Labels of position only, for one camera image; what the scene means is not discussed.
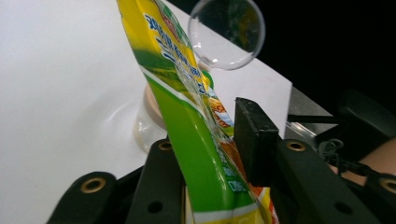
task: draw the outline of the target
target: transparent cup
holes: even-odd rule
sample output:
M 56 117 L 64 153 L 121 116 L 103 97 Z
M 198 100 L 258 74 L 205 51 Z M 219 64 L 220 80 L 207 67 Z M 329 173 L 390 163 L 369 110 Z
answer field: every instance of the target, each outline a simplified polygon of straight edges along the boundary
M 134 139 L 147 153 L 151 145 L 167 135 L 163 116 L 149 85 L 146 86 L 142 103 L 134 121 Z
M 259 54 L 265 23 L 251 0 L 201 0 L 191 12 L 188 35 L 202 70 L 234 70 Z

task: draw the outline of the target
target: black background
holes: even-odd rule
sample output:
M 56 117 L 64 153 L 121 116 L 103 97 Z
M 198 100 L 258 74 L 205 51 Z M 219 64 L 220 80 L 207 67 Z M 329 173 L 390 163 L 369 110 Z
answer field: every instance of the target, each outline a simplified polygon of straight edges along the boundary
M 197 0 L 169 0 L 190 14 Z M 390 0 L 255 0 L 266 25 L 257 56 L 332 114 L 346 89 L 396 115 L 396 8 Z

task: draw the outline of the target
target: green snack bag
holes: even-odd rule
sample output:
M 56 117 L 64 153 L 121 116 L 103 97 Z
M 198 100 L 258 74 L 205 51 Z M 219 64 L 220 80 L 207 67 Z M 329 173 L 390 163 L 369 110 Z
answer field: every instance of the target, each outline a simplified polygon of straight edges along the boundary
M 175 15 L 160 0 L 118 5 L 186 180 L 191 222 L 273 223 L 269 189 L 253 188 L 244 178 L 233 123 Z

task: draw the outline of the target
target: plastic packaging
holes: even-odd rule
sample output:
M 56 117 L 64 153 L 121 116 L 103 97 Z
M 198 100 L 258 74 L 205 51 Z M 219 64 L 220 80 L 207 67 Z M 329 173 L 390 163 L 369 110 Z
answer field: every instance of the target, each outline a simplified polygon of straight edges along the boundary
M 233 124 L 175 15 L 160 0 L 118 5 L 185 178 L 191 223 L 274 222 L 269 189 L 253 188 L 244 178 Z

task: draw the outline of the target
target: white table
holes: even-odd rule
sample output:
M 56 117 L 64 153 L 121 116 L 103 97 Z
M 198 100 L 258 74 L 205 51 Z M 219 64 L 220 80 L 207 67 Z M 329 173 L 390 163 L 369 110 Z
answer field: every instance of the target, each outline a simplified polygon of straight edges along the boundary
M 257 60 L 212 76 L 232 118 L 246 97 L 283 134 L 289 81 Z M 0 0 L 0 223 L 45 223 L 80 176 L 143 165 L 132 127 L 145 85 L 115 0 Z

